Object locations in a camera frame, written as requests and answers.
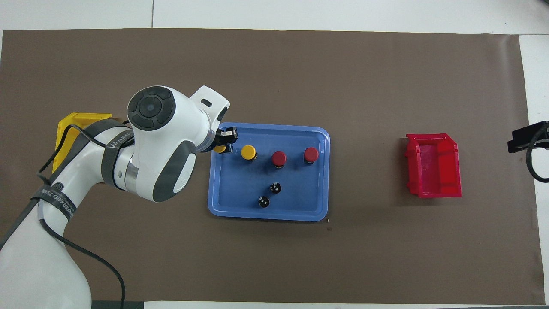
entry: red round cap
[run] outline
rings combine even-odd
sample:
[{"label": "red round cap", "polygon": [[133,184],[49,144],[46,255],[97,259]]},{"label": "red round cap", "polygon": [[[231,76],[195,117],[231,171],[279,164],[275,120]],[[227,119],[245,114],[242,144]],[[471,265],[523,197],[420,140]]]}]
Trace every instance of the red round cap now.
[{"label": "red round cap", "polygon": [[286,164],[286,154],[282,151],[277,151],[273,153],[273,156],[271,157],[274,166],[281,167]]},{"label": "red round cap", "polygon": [[318,160],[318,150],[314,147],[309,147],[305,150],[305,153],[303,154],[303,159],[305,162],[314,162]]}]

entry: yellow round cap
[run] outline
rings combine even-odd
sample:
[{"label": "yellow round cap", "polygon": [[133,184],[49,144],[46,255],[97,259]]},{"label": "yellow round cap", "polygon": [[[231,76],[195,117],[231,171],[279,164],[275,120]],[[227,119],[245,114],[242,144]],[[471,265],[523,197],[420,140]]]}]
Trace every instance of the yellow round cap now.
[{"label": "yellow round cap", "polygon": [[257,152],[255,151],[255,148],[252,145],[246,145],[242,147],[240,154],[246,160],[253,160],[257,155]]},{"label": "yellow round cap", "polygon": [[227,149],[227,146],[225,145],[220,145],[220,146],[215,146],[214,147],[214,151],[217,152],[217,153],[223,153],[223,151],[225,151]]}]

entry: red bin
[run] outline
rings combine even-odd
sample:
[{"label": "red bin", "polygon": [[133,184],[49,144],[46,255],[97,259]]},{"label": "red bin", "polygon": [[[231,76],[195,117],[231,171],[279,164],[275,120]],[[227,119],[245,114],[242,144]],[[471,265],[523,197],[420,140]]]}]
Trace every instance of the red bin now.
[{"label": "red bin", "polygon": [[421,198],[461,197],[457,144],[446,133],[406,134],[410,193]]}]

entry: white floor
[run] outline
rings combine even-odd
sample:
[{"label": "white floor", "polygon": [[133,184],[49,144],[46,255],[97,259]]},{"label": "white floor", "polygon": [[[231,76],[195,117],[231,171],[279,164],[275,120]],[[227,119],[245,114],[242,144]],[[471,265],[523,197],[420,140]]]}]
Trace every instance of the white floor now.
[{"label": "white floor", "polygon": [[[0,0],[0,30],[150,27],[518,34],[529,121],[549,120],[549,4],[542,0]],[[549,176],[548,153],[536,150],[533,156],[537,172]],[[536,182],[535,188],[549,269],[549,184]],[[549,299],[549,275],[545,295]],[[145,303],[146,309],[458,306],[465,305]]]}]

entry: velcro strap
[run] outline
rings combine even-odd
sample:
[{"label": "velcro strap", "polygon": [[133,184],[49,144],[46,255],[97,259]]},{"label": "velcro strap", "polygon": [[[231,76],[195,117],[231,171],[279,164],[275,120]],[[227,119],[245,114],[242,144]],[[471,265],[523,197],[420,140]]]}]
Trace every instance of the velcro strap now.
[{"label": "velcro strap", "polygon": [[76,206],[68,196],[48,185],[41,186],[31,197],[31,200],[45,200],[59,209],[67,220],[70,220],[76,211]]},{"label": "velcro strap", "polygon": [[116,159],[120,153],[120,148],[130,141],[133,140],[133,131],[126,130],[114,137],[105,147],[103,152],[103,160],[101,161],[101,177],[103,181],[119,190],[122,190],[116,185],[114,181],[114,165],[116,164]]}]

